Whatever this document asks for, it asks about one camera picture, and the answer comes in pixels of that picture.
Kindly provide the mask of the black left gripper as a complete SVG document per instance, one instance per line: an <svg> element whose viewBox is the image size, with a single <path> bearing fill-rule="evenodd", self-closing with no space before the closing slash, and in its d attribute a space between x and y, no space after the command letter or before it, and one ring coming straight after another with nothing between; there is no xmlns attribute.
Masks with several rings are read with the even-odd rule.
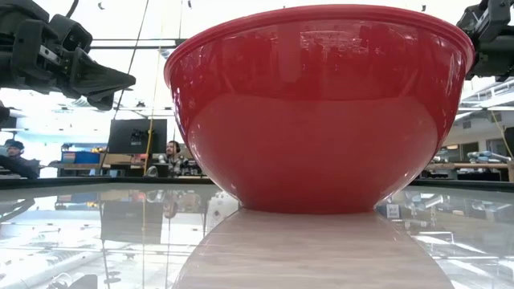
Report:
<svg viewBox="0 0 514 289"><path fill-rule="evenodd" d="M0 16L0 88L85 96L94 108L110 111L113 94L134 85L136 78L98 64L81 48L67 51L49 22Z"/></svg>

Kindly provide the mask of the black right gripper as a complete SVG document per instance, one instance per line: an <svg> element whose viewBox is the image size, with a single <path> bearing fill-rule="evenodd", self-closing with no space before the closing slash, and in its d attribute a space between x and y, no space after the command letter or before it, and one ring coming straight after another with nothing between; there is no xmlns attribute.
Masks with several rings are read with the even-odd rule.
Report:
<svg viewBox="0 0 514 289"><path fill-rule="evenodd" d="M475 61L466 80L475 76L494 77L496 82L514 77L514 35L499 35L489 43L475 44Z"/></svg>

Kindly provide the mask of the large red plastic bowl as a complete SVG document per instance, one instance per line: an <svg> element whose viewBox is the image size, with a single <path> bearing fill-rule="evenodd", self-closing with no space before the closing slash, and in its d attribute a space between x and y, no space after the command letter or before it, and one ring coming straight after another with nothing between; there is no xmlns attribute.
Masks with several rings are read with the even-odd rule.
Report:
<svg viewBox="0 0 514 289"><path fill-rule="evenodd" d="M442 19L298 6L179 45L164 78L203 172L249 210L371 210L409 185L454 122L475 50Z"/></svg>

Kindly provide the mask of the black computer monitor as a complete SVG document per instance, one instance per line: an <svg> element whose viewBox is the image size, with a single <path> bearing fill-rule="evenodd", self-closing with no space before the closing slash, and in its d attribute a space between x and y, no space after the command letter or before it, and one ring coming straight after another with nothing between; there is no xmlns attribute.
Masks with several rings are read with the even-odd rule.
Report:
<svg viewBox="0 0 514 289"><path fill-rule="evenodd" d="M163 153L167 144L166 120L112 120L108 152L114 154Z"/></svg>

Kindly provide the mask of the blue storage bin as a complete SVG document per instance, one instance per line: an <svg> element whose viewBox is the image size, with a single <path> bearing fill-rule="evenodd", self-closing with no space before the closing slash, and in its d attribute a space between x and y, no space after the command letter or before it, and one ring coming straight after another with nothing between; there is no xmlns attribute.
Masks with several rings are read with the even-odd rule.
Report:
<svg viewBox="0 0 514 289"><path fill-rule="evenodd" d="M92 152L62 152L61 162L65 164L99 164L100 154Z"/></svg>

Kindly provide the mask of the person with headphones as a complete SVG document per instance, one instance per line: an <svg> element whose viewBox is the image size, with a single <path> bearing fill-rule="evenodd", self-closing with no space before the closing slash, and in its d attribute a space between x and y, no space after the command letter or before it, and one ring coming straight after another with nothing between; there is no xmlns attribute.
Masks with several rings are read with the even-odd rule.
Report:
<svg viewBox="0 0 514 289"><path fill-rule="evenodd" d="M151 164L145 172L145 177L175 178L192 176L192 166L189 159L181 155L181 147L175 140L170 140L165 147L165 153L160 154L157 162Z"/></svg>

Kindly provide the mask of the person with cap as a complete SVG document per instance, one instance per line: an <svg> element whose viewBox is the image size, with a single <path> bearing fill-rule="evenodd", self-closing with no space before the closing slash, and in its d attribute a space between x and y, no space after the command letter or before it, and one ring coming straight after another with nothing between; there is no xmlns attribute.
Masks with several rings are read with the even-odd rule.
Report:
<svg viewBox="0 0 514 289"><path fill-rule="evenodd" d="M6 154L0 155L0 167L10 170L20 177L37 179L39 177L39 165L35 161L29 161L22 157L24 145L18 140L7 140L4 144Z"/></svg>

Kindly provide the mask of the wooden workbench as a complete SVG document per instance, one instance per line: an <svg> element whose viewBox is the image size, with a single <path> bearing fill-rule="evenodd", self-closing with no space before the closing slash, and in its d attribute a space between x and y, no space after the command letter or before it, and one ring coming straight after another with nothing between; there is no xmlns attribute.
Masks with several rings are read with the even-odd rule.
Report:
<svg viewBox="0 0 514 289"><path fill-rule="evenodd" d="M456 170L456 169L506 169L508 181L514 183L514 161L505 163L432 163L425 167L425 170Z"/></svg>

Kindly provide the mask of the black table edge rail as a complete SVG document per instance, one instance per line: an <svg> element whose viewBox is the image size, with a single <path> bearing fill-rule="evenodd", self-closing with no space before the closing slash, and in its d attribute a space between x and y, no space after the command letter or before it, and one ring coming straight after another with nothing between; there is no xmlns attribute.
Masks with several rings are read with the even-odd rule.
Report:
<svg viewBox="0 0 514 289"><path fill-rule="evenodd" d="M56 177L39 179L0 178L0 190L60 187L69 185L159 184L159 185L213 185L206 178L151 178L151 177ZM447 189L470 189L514 193L514 183L499 181L454 181L437 179L415 179L410 185Z"/></svg>

